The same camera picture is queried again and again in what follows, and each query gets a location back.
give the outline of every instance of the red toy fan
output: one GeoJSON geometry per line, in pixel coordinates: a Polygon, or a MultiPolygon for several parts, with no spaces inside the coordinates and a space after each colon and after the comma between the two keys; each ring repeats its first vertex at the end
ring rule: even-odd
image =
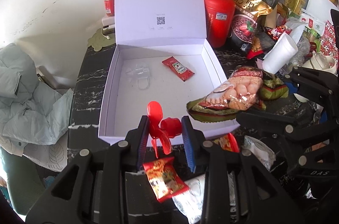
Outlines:
{"type": "Polygon", "coordinates": [[[166,118],[162,120],[161,105],[152,101],[147,105],[147,116],[150,120],[149,133],[152,139],[152,146],[155,151],[155,156],[158,158],[157,139],[160,139],[164,154],[168,155],[172,152],[170,138],[174,138],[181,134],[182,127],[178,118],[166,118]]]}

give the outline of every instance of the open box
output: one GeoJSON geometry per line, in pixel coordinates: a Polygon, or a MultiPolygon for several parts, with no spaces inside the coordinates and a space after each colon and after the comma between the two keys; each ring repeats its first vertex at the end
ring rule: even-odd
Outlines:
{"type": "MultiPolygon", "coordinates": [[[[164,118],[188,115],[186,104],[209,94],[226,80],[206,40],[204,0],[115,0],[116,43],[105,86],[99,138],[110,144],[138,127],[147,104],[157,101],[164,118]],[[195,74],[183,82],[162,61],[174,56],[195,74]],[[150,69],[149,86],[139,89],[126,73],[136,65],[150,69]]],[[[202,123],[191,118],[206,138],[226,134],[235,120],[202,123]]],[[[182,136],[171,139],[182,144],[182,136]]],[[[151,146],[150,137],[147,143],[151,146]]]]}

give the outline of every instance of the green coaster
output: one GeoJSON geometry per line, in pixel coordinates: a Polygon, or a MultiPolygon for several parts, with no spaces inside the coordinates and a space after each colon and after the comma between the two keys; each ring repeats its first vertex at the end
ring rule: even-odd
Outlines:
{"type": "Polygon", "coordinates": [[[101,28],[98,29],[94,33],[93,37],[88,39],[87,47],[92,46],[94,51],[97,52],[97,51],[100,51],[103,47],[114,44],[115,43],[115,33],[109,34],[108,36],[110,37],[109,40],[102,35],[101,28]]]}

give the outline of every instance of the qr code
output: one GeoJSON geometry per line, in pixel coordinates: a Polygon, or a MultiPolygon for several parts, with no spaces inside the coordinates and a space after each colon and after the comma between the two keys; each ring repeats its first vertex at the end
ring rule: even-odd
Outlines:
{"type": "Polygon", "coordinates": [[[157,17],[157,25],[165,24],[165,17],[157,17]]]}

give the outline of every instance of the black marble table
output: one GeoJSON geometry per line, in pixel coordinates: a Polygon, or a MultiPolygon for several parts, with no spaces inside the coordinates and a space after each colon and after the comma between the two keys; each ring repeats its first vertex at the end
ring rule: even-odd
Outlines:
{"type": "MultiPolygon", "coordinates": [[[[68,160],[81,149],[98,151],[109,146],[106,142],[98,139],[98,124],[101,101],[105,88],[106,78],[110,67],[115,45],[104,47],[95,52],[92,47],[87,49],[84,56],[79,77],[74,91],[72,102],[70,128],[68,133],[68,160]]],[[[255,66],[255,60],[248,60],[238,52],[230,48],[215,50],[216,56],[227,77],[231,75],[238,65],[255,66]]],[[[267,112],[294,116],[301,123],[309,124],[313,118],[313,109],[308,103],[301,104],[293,95],[277,101],[266,102],[267,112]]],[[[261,137],[257,131],[239,128],[234,132],[238,143],[241,143],[244,135],[250,135],[262,140],[277,156],[272,166],[272,174],[279,180],[284,189],[292,196],[298,197],[305,193],[307,181],[292,178],[286,174],[287,164],[283,157],[279,156],[280,148],[272,139],[261,137]]],[[[183,145],[173,147],[175,169],[178,175],[185,181],[193,178],[186,165],[183,145]]],[[[155,159],[154,151],[148,148],[145,161],[155,159]]],[[[145,175],[126,174],[126,198],[128,203],[128,220],[130,223],[187,223],[184,217],[174,206],[172,200],[159,203],[149,185],[145,175]]]]}

